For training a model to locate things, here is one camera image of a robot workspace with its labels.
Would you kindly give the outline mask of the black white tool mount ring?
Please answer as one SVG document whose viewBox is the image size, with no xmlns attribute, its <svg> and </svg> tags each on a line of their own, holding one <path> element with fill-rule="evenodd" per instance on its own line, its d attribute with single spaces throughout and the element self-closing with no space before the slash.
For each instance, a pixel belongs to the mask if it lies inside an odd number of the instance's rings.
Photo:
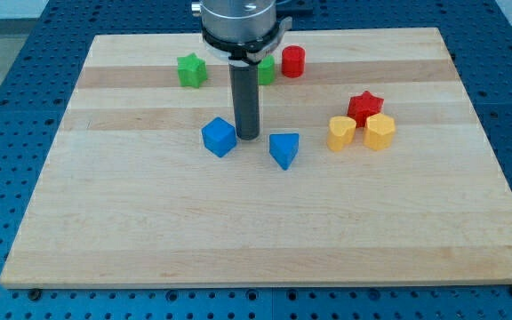
<svg viewBox="0 0 512 320">
<path fill-rule="evenodd" d="M 235 67 L 258 65 L 282 43 L 286 31 L 292 28 L 292 17 L 277 21 L 266 35 L 249 42 L 230 42 L 219 39 L 202 27 L 202 37 L 207 51 L 217 59 Z"/>
</svg>

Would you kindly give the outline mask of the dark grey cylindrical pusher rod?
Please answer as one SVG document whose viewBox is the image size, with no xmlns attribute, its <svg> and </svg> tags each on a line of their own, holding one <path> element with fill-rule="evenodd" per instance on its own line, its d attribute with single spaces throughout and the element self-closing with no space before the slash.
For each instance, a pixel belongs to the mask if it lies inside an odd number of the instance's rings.
<svg viewBox="0 0 512 320">
<path fill-rule="evenodd" d="M 236 135 L 254 140 L 260 135 L 258 67 L 229 66 Z"/>
</svg>

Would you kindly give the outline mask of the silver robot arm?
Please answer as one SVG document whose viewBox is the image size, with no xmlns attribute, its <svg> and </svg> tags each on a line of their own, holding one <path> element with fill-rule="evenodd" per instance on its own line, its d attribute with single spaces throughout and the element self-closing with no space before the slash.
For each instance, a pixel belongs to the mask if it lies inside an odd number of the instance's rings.
<svg viewBox="0 0 512 320">
<path fill-rule="evenodd" d="M 191 11 L 207 50 L 228 64 L 237 137 L 258 138 L 258 65 L 280 45 L 292 18 L 277 16 L 275 0 L 199 0 Z"/>
</svg>

